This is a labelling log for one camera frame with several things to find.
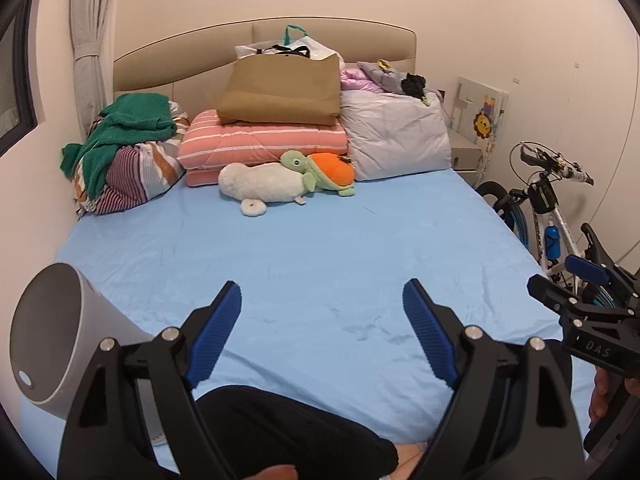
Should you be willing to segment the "person's right hand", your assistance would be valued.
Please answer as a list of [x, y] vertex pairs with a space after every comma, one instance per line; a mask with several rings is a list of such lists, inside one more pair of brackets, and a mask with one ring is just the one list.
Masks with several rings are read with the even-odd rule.
[[[631, 396], [640, 396], [640, 382], [638, 378], [629, 378], [625, 380], [625, 388]], [[594, 425], [598, 422], [608, 410], [608, 399], [606, 396], [612, 389], [611, 376], [601, 367], [596, 368], [594, 375], [594, 389], [591, 395], [589, 405], [590, 422]]]

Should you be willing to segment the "person's left hand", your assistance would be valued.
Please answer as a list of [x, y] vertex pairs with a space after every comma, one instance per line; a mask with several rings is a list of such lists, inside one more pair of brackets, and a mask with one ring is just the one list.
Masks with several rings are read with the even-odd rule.
[[297, 480], [297, 470], [293, 465], [277, 465], [268, 467], [245, 480]]

